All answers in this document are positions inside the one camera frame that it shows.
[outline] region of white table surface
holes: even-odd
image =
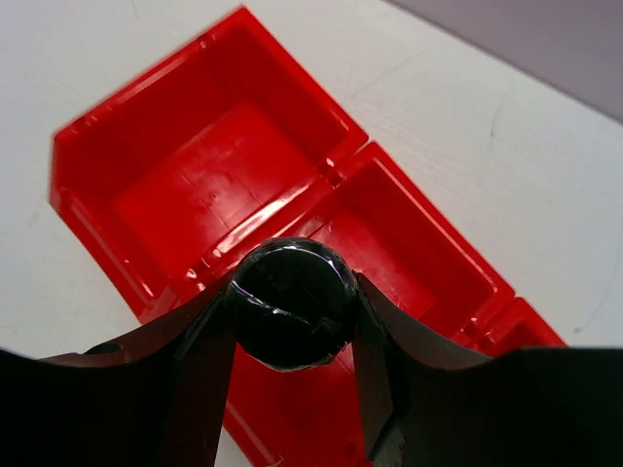
[[[236,4],[0,4],[0,346],[137,326],[48,206],[51,134]],[[623,343],[623,126],[379,0],[247,5],[563,339]]]

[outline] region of black plastic part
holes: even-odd
[[[375,467],[623,465],[623,351],[536,347],[489,359],[358,278],[352,344]]]
[[[249,253],[225,296],[240,345],[283,372],[330,363],[354,335],[356,300],[345,261],[298,237],[269,240]]]

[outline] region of black ball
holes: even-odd
[[[246,255],[225,293],[242,348],[282,372],[324,365],[352,340],[356,280],[332,249],[268,240]]]

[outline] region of red plastic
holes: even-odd
[[[562,344],[245,9],[62,129],[50,199],[143,323],[304,235],[463,345]],[[295,374],[236,359],[225,425],[254,465],[366,464],[349,348]]]

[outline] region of red plastic box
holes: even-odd
[[[463,345],[562,344],[245,9],[59,131],[50,199],[143,323],[303,235]],[[294,374],[239,350],[225,426],[258,467],[365,465],[350,349]]]

